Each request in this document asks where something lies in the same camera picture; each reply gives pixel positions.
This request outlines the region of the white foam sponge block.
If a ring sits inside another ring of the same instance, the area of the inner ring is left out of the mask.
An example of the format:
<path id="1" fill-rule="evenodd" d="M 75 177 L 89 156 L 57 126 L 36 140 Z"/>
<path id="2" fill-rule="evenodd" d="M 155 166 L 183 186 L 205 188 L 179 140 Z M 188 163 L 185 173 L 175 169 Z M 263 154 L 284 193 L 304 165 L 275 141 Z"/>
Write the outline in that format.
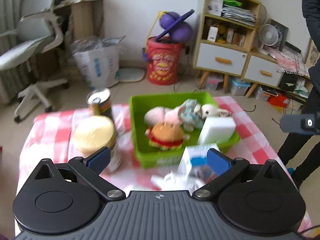
<path id="1" fill-rule="evenodd" d="M 221 144 L 227 142 L 236 129 L 236 123 L 232 117 L 209 116 L 201 129 L 197 143 Z"/>

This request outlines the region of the white cloth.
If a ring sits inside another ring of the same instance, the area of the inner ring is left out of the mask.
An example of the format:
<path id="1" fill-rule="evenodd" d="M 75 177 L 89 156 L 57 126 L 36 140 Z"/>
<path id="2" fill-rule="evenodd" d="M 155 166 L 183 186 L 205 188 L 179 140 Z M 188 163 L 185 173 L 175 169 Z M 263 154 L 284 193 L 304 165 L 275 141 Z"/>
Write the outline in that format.
<path id="1" fill-rule="evenodd" d="M 174 172 L 170 172 L 164 177 L 152 175 L 150 180 L 162 191 L 187 190 L 190 194 L 205 185 L 204 181 L 197 177 L 182 175 Z"/>

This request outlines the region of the white bunny blue dress plush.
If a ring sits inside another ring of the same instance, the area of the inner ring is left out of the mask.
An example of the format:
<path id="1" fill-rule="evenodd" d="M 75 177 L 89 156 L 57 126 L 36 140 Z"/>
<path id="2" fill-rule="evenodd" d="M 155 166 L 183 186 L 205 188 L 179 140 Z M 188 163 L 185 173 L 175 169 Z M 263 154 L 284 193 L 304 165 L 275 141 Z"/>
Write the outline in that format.
<path id="1" fill-rule="evenodd" d="M 194 129 L 202 129 L 204 121 L 210 116 L 229 117 L 231 116 L 231 112 L 226 109 L 217 108 L 211 103 L 201 105 L 195 99 L 186 100 L 180 105 L 178 110 L 178 117 L 186 132 L 192 132 Z"/>

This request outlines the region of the burger plush toy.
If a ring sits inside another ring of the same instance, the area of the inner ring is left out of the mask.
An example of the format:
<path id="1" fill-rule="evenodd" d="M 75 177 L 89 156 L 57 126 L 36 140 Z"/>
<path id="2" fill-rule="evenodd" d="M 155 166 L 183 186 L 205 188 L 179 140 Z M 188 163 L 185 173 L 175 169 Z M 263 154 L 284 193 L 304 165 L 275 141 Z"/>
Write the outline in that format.
<path id="1" fill-rule="evenodd" d="M 149 139 L 149 146 L 161 151 L 179 150 L 190 135 L 184 133 L 180 125 L 160 122 L 153 128 L 148 128 L 145 135 Z"/>

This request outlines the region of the pink plush toy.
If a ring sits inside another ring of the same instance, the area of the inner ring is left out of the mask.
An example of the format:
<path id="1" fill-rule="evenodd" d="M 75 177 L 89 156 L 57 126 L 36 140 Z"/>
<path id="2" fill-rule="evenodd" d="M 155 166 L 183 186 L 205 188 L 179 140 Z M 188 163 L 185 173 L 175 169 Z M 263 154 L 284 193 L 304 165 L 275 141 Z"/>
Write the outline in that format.
<path id="1" fill-rule="evenodd" d="M 175 125 L 183 124 L 182 119 L 179 117 L 180 106 L 175 108 L 155 107 L 150 109 L 144 115 L 144 121 L 149 127 L 154 127 L 160 122 L 168 122 Z"/>

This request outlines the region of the milk carton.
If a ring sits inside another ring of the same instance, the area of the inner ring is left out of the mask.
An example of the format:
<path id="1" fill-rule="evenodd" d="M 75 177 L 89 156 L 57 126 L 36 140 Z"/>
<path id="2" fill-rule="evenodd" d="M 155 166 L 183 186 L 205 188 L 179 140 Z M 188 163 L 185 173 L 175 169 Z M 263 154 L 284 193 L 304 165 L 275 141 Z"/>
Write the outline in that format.
<path id="1" fill-rule="evenodd" d="M 216 177 L 215 172 L 208 166 L 207 152 L 214 148 L 220 150 L 217 144 L 187 146 L 182 154 L 177 168 L 177 174 L 196 177 L 205 183 Z"/>

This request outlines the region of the gold lid snack jar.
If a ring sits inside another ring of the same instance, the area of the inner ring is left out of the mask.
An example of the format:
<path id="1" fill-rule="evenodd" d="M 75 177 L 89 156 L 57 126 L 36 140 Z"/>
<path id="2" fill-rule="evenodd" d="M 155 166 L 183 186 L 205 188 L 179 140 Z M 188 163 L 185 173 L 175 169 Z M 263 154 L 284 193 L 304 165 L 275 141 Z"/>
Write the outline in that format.
<path id="1" fill-rule="evenodd" d="M 82 120 L 72 135 L 75 148 L 84 158 L 106 146 L 111 151 L 111 160 L 106 171 L 114 172 L 121 163 L 113 121 L 106 116 L 90 116 Z"/>

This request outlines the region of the green plastic bin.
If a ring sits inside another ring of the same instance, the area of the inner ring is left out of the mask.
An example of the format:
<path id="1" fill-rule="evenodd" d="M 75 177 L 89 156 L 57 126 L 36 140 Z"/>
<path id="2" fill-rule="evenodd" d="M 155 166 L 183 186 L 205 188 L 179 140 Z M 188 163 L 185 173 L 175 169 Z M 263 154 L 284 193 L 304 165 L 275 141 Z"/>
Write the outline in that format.
<path id="1" fill-rule="evenodd" d="M 201 105 L 212 104 L 221 107 L 218 98 L 207 92 L 134 95 L 129 99 L 132 140 L 135 158 L 142 168 L 153 168 L 179 164 L 187 146 L 197 145 L 201 130 L 184 131 L 188 139 L 182 138 L 176 144 L 164 143 L 153 135 L 152 127 L 145 121 L 146 113 L 155 107 L 174 109 L 188 99 L 195 99 Z"/>

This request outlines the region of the drink can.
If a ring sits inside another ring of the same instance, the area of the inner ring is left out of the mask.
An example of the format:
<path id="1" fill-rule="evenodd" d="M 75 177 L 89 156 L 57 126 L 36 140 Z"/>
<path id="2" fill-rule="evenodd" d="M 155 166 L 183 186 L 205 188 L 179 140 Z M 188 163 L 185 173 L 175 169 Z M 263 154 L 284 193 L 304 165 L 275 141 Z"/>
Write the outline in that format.
<path id="1" fill-rule="evenodd" d="M 111 91 L 108 88 L 90 92 L 86 102 L 92 115 L 102 115 L 113 120 Z"/>

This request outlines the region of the low drawer cabinet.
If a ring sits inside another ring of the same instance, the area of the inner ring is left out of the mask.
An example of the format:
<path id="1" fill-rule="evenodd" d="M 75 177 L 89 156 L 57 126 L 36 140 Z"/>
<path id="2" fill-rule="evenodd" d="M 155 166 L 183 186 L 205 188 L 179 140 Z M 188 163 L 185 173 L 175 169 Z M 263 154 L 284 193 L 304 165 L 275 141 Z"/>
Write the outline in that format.
<path id="1" fill-rule="evenodd" d="M 278 67 L 278 62 L 273 57 L 253 49 L 247 55 L 241 76 L 242 80 L 252 83 L 245 97 L 249 98 L 258 85 L 278 88 L 283 77 L 283 73 L 279 72 Z"/>

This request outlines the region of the white floor scale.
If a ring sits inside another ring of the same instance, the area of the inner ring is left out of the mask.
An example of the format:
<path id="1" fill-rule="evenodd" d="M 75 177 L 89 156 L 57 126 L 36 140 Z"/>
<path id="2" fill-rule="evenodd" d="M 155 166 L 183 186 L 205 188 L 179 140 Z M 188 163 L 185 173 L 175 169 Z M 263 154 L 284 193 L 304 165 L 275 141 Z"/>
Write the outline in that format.
<path id="1" fill-rule="evenodd" d="M 142 81 L 145 77 L 145 70 L 140 68 L 120 68 L 118 70 L 119 82 L 134 83 Z"/>

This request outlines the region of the small white desk fan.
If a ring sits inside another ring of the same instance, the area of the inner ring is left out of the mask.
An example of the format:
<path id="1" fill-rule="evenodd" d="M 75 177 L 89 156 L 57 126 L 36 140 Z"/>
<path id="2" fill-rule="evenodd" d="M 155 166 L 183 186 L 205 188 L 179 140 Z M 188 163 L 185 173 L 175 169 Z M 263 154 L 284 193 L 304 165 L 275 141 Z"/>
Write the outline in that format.
<path id="1" fill-rule="evenodd" d="M 268 55 L 265 46 L 271 47 L 278 42 L 279 34 L 275 26 L 271 24 L 263 25 L 259 30 L 259 48 L 258 51 L 264 55 Z"/>

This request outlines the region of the white paper shopping bag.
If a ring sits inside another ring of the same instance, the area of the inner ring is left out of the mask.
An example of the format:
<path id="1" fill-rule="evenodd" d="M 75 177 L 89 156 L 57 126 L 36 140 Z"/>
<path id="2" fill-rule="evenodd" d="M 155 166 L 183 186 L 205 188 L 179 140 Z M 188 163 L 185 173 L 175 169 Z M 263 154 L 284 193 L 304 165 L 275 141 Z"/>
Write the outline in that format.
<path id="1" fill-rule="evenodd" d="M 72 57 L 90 89 L 110 88 L 119 82 L 119 44 L 124 38 L 92 36 L 71 44 Z"/>

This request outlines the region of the wooden shelf cabinet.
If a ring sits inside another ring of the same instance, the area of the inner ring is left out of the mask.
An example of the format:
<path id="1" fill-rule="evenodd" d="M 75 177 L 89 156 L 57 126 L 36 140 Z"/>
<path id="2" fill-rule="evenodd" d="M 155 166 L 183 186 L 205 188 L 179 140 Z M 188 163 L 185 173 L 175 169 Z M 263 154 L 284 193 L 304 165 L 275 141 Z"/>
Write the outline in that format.
<path id="1" fill-rule="evenodd" d="M 199 0 L 195 69 L 241 77 L 258 29 L 257 0 Z"/>

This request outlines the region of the grey office chair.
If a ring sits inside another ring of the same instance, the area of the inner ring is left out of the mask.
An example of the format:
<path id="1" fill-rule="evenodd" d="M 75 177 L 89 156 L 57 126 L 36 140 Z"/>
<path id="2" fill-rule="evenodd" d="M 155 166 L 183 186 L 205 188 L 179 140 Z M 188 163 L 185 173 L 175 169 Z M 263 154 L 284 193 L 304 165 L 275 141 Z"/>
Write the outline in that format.
<path id="1" fill-rule="evenodd" d="M 44 92 L 59 86 L 64 89 L 69 87 L 66 78 L 39 81 L 29 62 L 32 56 L 46 53 L 63 42 L 59 16 L 54 14 L 53 8 L 54 0 L 22 0 L 22 17 L 17 28 L 1 34 L 1 37 L 14 35 L 20 41 L 20 44 L 1 55 L 1 70 L 13 69 L 25 63 L 30 78 L 30 85 L 17 94 L 20 104 L 14 113 L 16 123 L 21 122 L 20 114 L 33 97 L 37 97 L 49 113 L 53 111 L 53 106 Z"/>

